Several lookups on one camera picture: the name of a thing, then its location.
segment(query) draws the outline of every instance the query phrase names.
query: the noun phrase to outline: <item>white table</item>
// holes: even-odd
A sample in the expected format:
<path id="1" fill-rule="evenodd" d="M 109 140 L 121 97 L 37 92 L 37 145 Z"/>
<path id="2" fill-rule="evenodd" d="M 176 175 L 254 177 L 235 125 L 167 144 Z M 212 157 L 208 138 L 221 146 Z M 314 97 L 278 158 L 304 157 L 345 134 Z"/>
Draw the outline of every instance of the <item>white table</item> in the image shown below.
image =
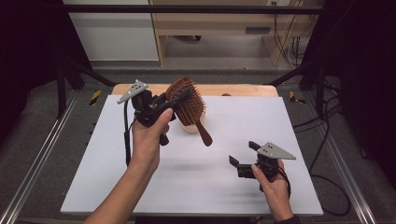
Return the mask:
<path id="1" fill-rule="evenodd" d="M 119 95 L 106 99 L 92 139 L 64 200 L 61 212 L 88 215 L 112 190 L 126 169 L 123 105 Z M 290 203 L 298 215 L 322 215 L 318 197 L 282 98 L 204 96 L 206 129 L 213 144 L 206 147 L 199 134 L 185 133 L 170 122 L 169 144 L 161 148 L 161 162 L 134 216 L 238 216 L 270 214 L 259 183 L 240 178 L 229 155 L 251 164 L 256 153 L 248 141 L 272 142 L 297 157 L 284 161 L 291 183 Z M 134 109 L 129 108 L 132 119 Z"/>

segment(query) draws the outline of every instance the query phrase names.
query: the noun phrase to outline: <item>wooden hairbrush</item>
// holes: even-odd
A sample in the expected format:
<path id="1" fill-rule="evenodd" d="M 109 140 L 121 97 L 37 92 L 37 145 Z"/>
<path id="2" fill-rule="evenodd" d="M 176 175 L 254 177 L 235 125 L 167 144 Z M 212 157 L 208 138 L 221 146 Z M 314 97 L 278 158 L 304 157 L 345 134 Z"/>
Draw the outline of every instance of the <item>wooden hairbrush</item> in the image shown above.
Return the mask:
<path id="1" fill-rule="evenodd" d="M 186 89 L 190 89 L 191 98 L 181 103 L 181 105 L 176 108 L 175 113 L 184 126 L 195 124 L 205 146 L 209 147 L 213 142 L 212 137 L 200 121 L 201 116 L 205 113 L 205 103 L 192 80 L 188 77 L 182 77 L 174 82 L 168 90 L 166 90 L 166 99 L 171 100 Z"/>

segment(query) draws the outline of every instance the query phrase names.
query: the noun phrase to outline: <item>wire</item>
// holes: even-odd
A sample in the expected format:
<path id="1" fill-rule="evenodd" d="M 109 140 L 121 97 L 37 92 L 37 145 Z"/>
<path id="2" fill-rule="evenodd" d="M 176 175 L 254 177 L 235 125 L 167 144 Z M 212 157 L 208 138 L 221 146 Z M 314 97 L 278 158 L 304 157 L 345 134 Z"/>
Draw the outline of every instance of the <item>wire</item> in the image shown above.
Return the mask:
<path id="1" fill-rule="evenodd" d="M 335 106 L 334 109 L 335 109 L 335 108 L 339 108 L 339 109 L 338 109 L 337 111 L 334 111 L 334 112 L 332 112 L 332 113 L 329 113 L 329 118 L 331 118 L 332 116 L 334 116 L 334 115 L 336 115 L 338 112 L 340 112 L 340 111 L 341 111 L 341 108 L 340 108 L 340 107 L 341 107 L 341 105 Z M 316 127 L 322 125 L 323 123 L 324 123 L 324 121 L 321 121 L 320 123 L 318 123 L 318 124 L 316 124 L 316 125 L 314 125 L 314 126 L 311 126 L 311 127 L 309 127 L 309 128 L 303 129 L 303 130 L 294 131 L 294 132 L 295 132 L 295 133 L 306 132 L 306 131 L 309 131 L 309 130 L 311 130 L 311 129 L 314 129 L 314 128 L 316 128 Z"/>
<path id="2" fill-rule="evenodd" d="M 296 17 L 297 17 L 297 15 L 294 14 L 293 18 L 291 19 L 288 29 L 286 29 L 286 36 L 288 36 L 291 26 L 293 25 L 293 22 L 296 19 Z M 286 52 L 284 50 L 284 46 L 282 44 L 282 41 L 280 40 L 279 33 L 277 32 L 277 14 L 274 14 L 274 40 L 275 40 L 277 48 L 279 49 L 280 53 L 283 56 L 283 59 L 286 61 L 286 63 L 292 65 L 292 62 L 288 59 L 288 57 L 286 57 Z"/>
<path id="3" fill-rule="evenodd" d="M 343 216 L 347 215 L 347 214 L 349 213 L 350 209 L 351 209 L 351 206 L 352 206 L 352 203 L 351 203 L 351 201 L 349 200 L 349 197 L 347 196 L 347 193 L 346 193 L 339 185 L 337 185 L 337 183 L 335 183 L 334 181 L 330 180 L 330 179 L 327 178 L 327 177 L 324 177 L 323 175 L 311 175 L 311 177 L 320 178 L 320 179 L 323 179 L 323 180 L 326 180 L 326 181 L 330 182 L 331 184 L 335 185 L 338 189 L 340 189 L 341 192 L 342 192 L 342 193 L 344 194 L 344 196 L 346 197 L 346 203 L 347 203 L 347 205 L 346 205 L 346 211 L 345 211 L 345 212 L 336 213 L 336 212 L 333 212 L 333 211 L 331 211 L 331 210 L 329 210 L 329 209 L 327 209 L 327 208 L 321 206 L 321 208 L 323 209 L 323 211 L 325 211 L 325 212 L 327 212 L 327 213 L 329 213 L 329 214 L 332 214 L 332 215 L 334 215 L 334 216 L 337 216 L 337 217 L 343 217 Z"/>
<path id="4" fill-rule="evenodd" d="M 301 40 L 301 37 L 309 29 L 309 27 L 311 27 L 313 24 L 315 24 L 317 22 L 317 20 L 318 20 L 318 19 L 315 18 L 315 16 L 313 17 L 313 15 L 309 15 L 309 19 L 311 20 L 309 25 L 305 27 L 305 29 L 301 32 L 300 35 L 294 36 L 292 38 L 292 41 L 290 41 L 291 42 L 292 53 L 293 53 L 293 56 L 295 57 L 295 63 L 291 62 L 290 53 L 289 53 L 289 62 L 290 62 L 290 64 L 295 65 L 297 67 L 301 65 L 300 63 L 298 63 L 298 59 L 302 59 L 304 57 L 304 53 L 299 53 L 300 44 L 305 42 L 309 38 L 309 36 L 311 36 L 311 34 L 313 32 L 313 29 L 310 32 L 310 34 L 307 36 L 306 39 Z"/>
<path id="5" fill-rule="evenodd" d="M 289 52 L 289 62 L 291 62 L 291 58 L 290 58 L 290 47 L 288 47 L 288 52 Z"/>
<path id="6" fill-rule="evenodd" d="M 131 161 L 131 129 L 132 126 L 134 125 L 134 122 L 136 121 L 136 118 L 132 121 L 131 125 L 128 125 L 128 101 L 126 100 L 124 103 L 124 143 L 125 143 L 125 162 L 126 165 L 129 165 L 129 162 Z"/>
<path id="7" fill-rule="evenodd" d="M 327 125 L 326 133 L 325 133 L 324 136 L 323 136 L 323 140 L 322 140 L 322 142 L 320 143 L 318 152 L 317 152 L 317 154 L 315 155 L 315 158 L 314 158 L 314 160 L 312 161 L 311 166 L 309 167 L 308 172 L 309 172 L 309 174 L 310 174 L 311 177 L 321 178 L 321 179 L 324 179 L 324 180 L 330 182 L 331 184 L 335 185 L 335 186 L 336 186 L 337 188 L 339 188 L 339 189 L 343 192 L 343 194 L 346 196 L 347 207 L 346 207 L 346 211 L 343 212 L 343 213 L 336 213 L 336 212 L 333 212 L 333 211 L 331 211 L 331 210 L 325 208 L 323 205 L 321 206 L 321 208 L 323 209 L 323 211 L 325 211 L 325 212 L 327 212 L 327 213 L 329 213 L 329 214 L 332 214 L 332 215 L 334 215 L 334 216 L 339 216 L 339 217 L 341 217 L 341 216 L 345 216 L 346 214 L 348 214 L 349 211 L 350 211 L 350 208 L 351 208 L 351 201 L 349 200 L 349 197 L 347 196 L 347 193 L 346 193 L 339 185 L 337 185 L 334 181 L 330 180 L 329 178 L 324 177 L 324 176 L 322 176 L 322 175 L 312 175 L 312 169 L 314 168 L 314 165 L 315 165 L 315 163 L 316 163 L 317 160 L 318 160 L 318 156 L 319 156 L 321 150 L 323 149 L 324 143 L 326 142 L 327 136 L 329 135 L 329 131 L 330 131 L 329 113 L 327 113 L 327 111 L 328 111 L 328 106 L 329 106 L 329 104 L 330 104 L 330 102 L 331 102 L 332 100 L 337 99 L 337 98 L 338 98 L 337 95 L 334 96 L 334 97 L 332 97 L 332 98 L 330 98 L 330 99 L 328 100 L 326 106 L 325 106 L 325 111 L 326 111 L 326 113 L 325 113 L 324 115 L 325 115 L 325 121 L 326 121 L 326 125 Z"/>
<path id="8" fill-rule="evenodd" d="M 259 223 L 261 220 L 262 220 L 262 217 L 259 217 L 259 218 L 257 218 L 257 219 L 254 221 L 254 223 L 257 224 L 257 223 Z"/>
<path id="9" fill-rule="evenodd" d="M 339 88 L 334 87 L 334 85 L 332 85 L 326 78 L 324 78 L 324 86 L 325 86 L 325 90 L 326 91 L 334 91 L 332 94 L 336 95 L 336 94 L 340 94 L 341 90 Z"/>
<path id="10" fill-rule="evenodd" d="M 329 113 L 329 114 L 330 114 L 329 118 L 330 118 L 331 116 L 335 115 L 337 112 L 339 112 L 339 110 L 336 111 L 336 112 L 332 112 L 335 108 L 337 108 L 337 107 L 339 107 L 339 106 L 340 106 L 340 104 L 335 105 L 335 106 L 333 106 L 331 109 L 329 109 L 329 111 L 326 111 L 326 113 Z M 316 121 L 316 120 L 318 120 L 318 119 L 320 119 L 320 117 L 314 117 L 313 119 L 311 119 L 311 120 L 309 120 L 309 121 L 303 122 L 303 123 L 301 123 L 301 124 L 293 125 L 292 127 L 293 127 L 293 129 L 296 129 L 296 128 L 298 128 L 298 127 L 302 127 L 302 126 L 305 126 L 305 125 L 307 125 L 307 124 L 313 123 L 314 121 Z"/>
<path id="11" fill-rule="evenodd" d="M 288 179 L 288 176 L 286 175 L 285 170 L 282 167 L 277 167 L 277 171 L 279 172 L 280 175 L 282 175 L 282 177 L 285 179 L 286 183 L 288 184 L 288 194 L 289 194 L 289 198 L 291 195 L 291 185 L 290 185 L 290 181 Z"/>

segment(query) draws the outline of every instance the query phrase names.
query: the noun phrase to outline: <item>black curtain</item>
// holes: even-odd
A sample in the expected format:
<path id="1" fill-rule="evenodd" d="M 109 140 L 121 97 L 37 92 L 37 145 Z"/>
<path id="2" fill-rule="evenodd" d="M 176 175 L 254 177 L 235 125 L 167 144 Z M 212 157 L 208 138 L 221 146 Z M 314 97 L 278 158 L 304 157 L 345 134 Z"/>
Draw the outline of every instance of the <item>black curtain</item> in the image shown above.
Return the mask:
<path id="1" fill-rule="evenodd" d="M 0 143 L 24 109 L 28 92 L 56 79 L 60 60 L 92 69 L 68 13 L 41 10 L 39 4 L 47 3 L 63 1 L 1 1 Z M 82 81 L 77 71 L 70 72 Z"/>
<path id="2" fill-rule="evenodd" d="M 307 60 L 332 23 L 333 18 L 319 18 Z M 357 0 L 332 36 L 321 65 L 326 75 L 340 78 L 341 103 L 354 133 L 366 156 L 378 161 L 396 188 L 394 34 L 396 1 Z"/>

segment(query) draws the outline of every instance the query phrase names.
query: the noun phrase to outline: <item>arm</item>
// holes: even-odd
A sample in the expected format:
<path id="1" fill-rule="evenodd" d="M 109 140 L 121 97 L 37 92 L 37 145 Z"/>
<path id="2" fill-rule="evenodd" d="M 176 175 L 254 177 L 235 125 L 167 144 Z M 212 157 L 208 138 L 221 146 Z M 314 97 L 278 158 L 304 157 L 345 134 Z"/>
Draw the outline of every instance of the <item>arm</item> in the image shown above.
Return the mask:
<path id="1" fill-rule="evenodd" d="M 172 109 L 165 110 L 150 128 L 133 127 L 133 155 L 120 181 L 84 223 L 126 223 L 160 163 L 160 134 L 169 129 Z"/>
<path id="2" fill-rule="evenodd" d="M 278 165 L 281 168 L 284 167 L 281 160 L 278 160 Z M 262 185 L 265 198 L 270 207 L 271 214 L 276 220 L 276 223 L 300 223 L 299 218 L 291 211 L 288 195 L 288 184 L 282 175 L 278 174 L 275 180 L 270 183 L 259 167 L 252 164 L 251 169 L 256 179 Z"/>

